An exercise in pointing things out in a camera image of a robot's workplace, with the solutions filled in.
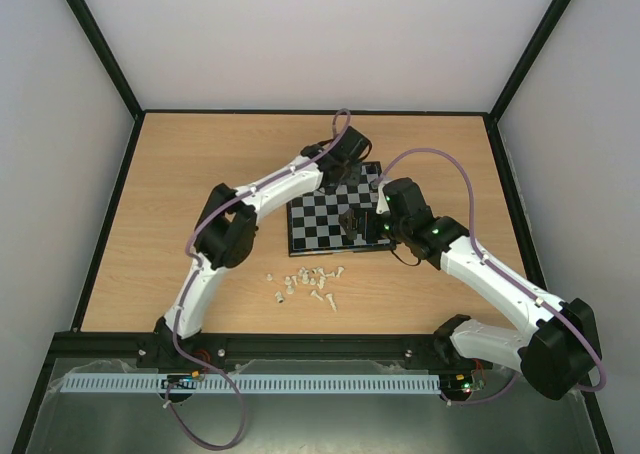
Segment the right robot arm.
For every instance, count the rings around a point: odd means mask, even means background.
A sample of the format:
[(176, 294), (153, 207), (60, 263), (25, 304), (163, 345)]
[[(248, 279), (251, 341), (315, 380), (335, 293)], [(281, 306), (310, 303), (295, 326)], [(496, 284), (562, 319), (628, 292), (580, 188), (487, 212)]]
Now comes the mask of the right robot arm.
[(436, 353), (455, 366), (477, 358), (507, 367), (548, 399), (580, 388), (599, 367), (601, 347), (593, 309), (567, 302), (510, 269), (449, 216), (436, 216), (409, 178), (383, 182), (373, 208), (350, 208), (339, 217), (348, 237), (403, 244), (418, 262), (470, 287), (512, 324), (511, 329), (457, 316), (442, 325)]

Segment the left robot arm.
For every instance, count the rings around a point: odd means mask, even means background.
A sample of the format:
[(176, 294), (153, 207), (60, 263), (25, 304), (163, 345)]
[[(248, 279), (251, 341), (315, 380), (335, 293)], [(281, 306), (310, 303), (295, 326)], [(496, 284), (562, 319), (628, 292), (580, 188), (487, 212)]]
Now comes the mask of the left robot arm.
[(186, 342), (199, 334), (226, 275), (250, 255), (260, 222), (293, 199), (334, 188), (364, 161), (371, 141), (352, 127), (305, 147), (284, 167), (247, 185), (225, 183), (211, 191), (187, 241), (189, 274), (168, 311), (156, 323), (159, 350), (169, 359), (200, 364)]

